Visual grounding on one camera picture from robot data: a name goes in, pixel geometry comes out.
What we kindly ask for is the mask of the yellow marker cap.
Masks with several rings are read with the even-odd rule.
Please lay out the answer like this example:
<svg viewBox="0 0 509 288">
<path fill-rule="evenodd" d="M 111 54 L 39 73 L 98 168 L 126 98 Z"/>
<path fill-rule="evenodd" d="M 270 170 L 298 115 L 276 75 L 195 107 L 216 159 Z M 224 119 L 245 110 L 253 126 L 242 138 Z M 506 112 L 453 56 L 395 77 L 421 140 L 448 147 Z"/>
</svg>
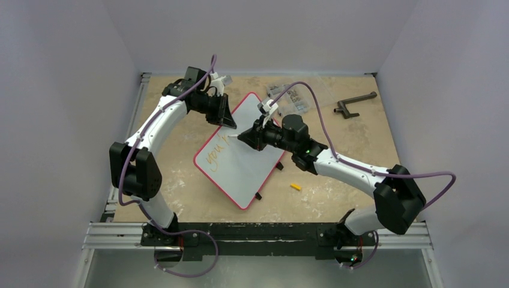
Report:
<svg viewBox="0 0 509 288">
<path fill-rule="evenodd" d="M 300 185 L 297 185 L 297 184 L 290 184 L 290 187 L 293 188 L 294 190 L 297 190 L 297 191 L 301 191 L 302 190 L 302 187 Z"/>
</svg>

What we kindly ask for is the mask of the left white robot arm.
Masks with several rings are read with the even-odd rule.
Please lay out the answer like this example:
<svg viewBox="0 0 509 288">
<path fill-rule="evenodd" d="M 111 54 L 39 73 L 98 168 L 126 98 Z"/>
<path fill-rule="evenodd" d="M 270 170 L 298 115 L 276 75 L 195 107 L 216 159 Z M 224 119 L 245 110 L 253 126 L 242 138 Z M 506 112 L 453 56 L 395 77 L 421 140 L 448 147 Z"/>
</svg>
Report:
<svg viewBox="0 0 509 288">
<path fill-rule="evenodd" d="M 182 235 L 176 213 L 166 204 L 160 192 L 162 174 L 157 154 L 175 126 L 194 111 L 203 114 L 207 123 L 237 128 L 224 89 L 232 82 L 230 76 L 188 67 L 184 77 L 168 84 L 161 98 L 142 126 L 126 141 L 109 148 L 112 185 L 118 189 L 119 204 L 126 206 L 122 196 L 130 197 L 148 220 L 148 232 L 163 245 L 176 243 Z"/>
</svg>

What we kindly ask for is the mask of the pink framed whiteboard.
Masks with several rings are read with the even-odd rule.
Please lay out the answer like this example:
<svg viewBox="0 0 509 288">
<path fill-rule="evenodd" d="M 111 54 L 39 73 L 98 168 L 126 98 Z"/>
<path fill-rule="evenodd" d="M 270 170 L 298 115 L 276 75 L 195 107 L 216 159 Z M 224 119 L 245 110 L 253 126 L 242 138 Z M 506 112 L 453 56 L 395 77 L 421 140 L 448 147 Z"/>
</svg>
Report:
<svg viewBox="0 0 509 288">
<path fill-rule="evenodd" d="M 253 126 L 261 116 L 257 108 L 260 102 L 256 93 L 249 92 L 232 109 L 237 128 L 216 129 L 193 159 L 194 165 L 240 209 L 250 206 L 285 153 L 272 146 L 256 151 L 236 138 L 227 137 Z"/>
</svg>

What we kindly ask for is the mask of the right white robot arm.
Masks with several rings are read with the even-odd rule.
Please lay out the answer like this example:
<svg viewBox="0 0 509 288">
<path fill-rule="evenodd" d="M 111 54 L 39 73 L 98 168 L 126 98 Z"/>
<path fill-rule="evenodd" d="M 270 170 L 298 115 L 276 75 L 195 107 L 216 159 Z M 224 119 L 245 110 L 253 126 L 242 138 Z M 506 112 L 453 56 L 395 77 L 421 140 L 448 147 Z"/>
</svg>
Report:
<svg viewBox="0 0 509 288">
<path fill-rule="evenodd" d="M 257 151 L 270 145 L 290 152 L 300 170 L 338 180 L 370 196 L 373 206 L 353 209 L 340 220 L 337 236 L 344 244 L 378 229 L 404 235 L 426 205 L 426 198 L 405 167 L 371 166 L 336 154 L 311 138 L 300 115 L 285 116 L 281 125 L 264 123 L 260 117 L 236 138 Z"/>
</svg>

